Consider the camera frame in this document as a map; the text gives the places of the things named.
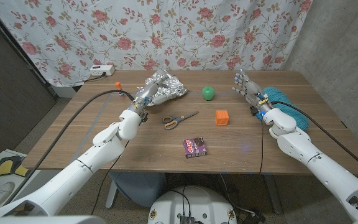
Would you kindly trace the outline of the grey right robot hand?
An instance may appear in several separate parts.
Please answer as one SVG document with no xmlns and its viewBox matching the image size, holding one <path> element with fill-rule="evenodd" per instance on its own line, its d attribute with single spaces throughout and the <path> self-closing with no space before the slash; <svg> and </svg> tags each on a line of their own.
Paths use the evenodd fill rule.
<svg viewBox="0 0 358 224">
<path fill-rule="evenodd" d="M 252 116 L 263 120 L 265 114 L 273 109 L 268 95 L 242 69 L 240 69 L 239 73 L 236 73 L 234 83 L 239 85 L 240 88 L 232 87 L 232 90 L 246 98 L 246 101 L 250 104 Z"/>
</svg>

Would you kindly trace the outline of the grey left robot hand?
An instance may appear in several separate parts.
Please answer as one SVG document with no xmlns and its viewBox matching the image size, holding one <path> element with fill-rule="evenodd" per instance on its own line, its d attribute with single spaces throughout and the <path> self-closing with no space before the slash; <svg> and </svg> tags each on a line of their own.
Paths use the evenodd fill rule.
<svg viewBox="0 0 358 224">
<path fill-rule="evenodd" d="M 137 113 L 141 120 L 147 116 L 145 111 L 147 105 L 152 100 L 152 97 L 158 92 L 158 88 L 162 86 L 162 80 L 158 79 L 152 83 L 147 84 L 146 86 L 139 89 L 135 95 L 135 99 L 128 107 L 128 110 Z"/>
</svg>

